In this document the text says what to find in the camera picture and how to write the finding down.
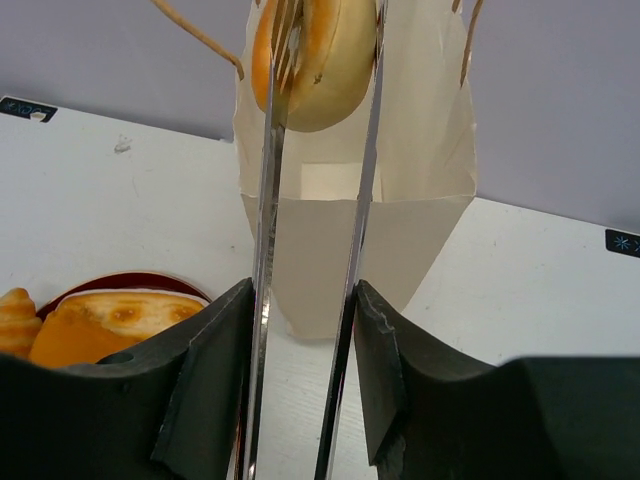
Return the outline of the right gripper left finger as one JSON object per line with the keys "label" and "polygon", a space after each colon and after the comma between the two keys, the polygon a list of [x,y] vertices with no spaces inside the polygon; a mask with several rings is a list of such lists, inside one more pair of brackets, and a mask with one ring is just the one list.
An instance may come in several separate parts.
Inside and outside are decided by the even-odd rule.
{"label": "right gripper left finger", "polygon": [[251,348],[241,280],[194,317],[95,364],[1,358],[5,479],[223,479]]}

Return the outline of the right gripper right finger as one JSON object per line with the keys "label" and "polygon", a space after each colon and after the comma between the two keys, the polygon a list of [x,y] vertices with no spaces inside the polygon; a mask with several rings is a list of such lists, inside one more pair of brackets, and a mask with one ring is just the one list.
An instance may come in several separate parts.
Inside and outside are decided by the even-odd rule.
{"label": "right gripper right finger", "polygon": [[524,357],[492,366],[357,286],[368,459],[381,479],[635,479],[639,361]]}

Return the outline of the large orange bread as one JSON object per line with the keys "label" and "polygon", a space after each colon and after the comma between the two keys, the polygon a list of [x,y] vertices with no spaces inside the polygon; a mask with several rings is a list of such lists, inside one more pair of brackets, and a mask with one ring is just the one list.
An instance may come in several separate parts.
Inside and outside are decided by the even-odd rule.
{"label": "large orange bread", "polygon": [[139,342],[139,338],[114,333],[83,314],[54,311],[46,317],[28,359],[48,368],[96,363]]}

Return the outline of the fake bagel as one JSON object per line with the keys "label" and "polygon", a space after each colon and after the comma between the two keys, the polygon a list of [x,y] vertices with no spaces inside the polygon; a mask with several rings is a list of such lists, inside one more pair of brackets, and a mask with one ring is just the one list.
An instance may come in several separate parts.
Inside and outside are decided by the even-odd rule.
{"label": "fake bagel", "polygon": [[377,4],[369,0],[305,1],[287,127],[317,132],[351,115],[369,87]]}

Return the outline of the metal tongs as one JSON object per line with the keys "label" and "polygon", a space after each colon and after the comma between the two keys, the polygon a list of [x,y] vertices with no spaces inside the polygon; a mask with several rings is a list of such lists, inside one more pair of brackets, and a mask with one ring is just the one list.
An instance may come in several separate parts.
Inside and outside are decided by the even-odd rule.
{"label": "metal tongs", "polygon": [[368,215],[377,187],[383,1],[255,4],[236,83],[240,188],[255,239],[243,479],[257,474],[267,334],[335,341],[315,475],[332,475]]}

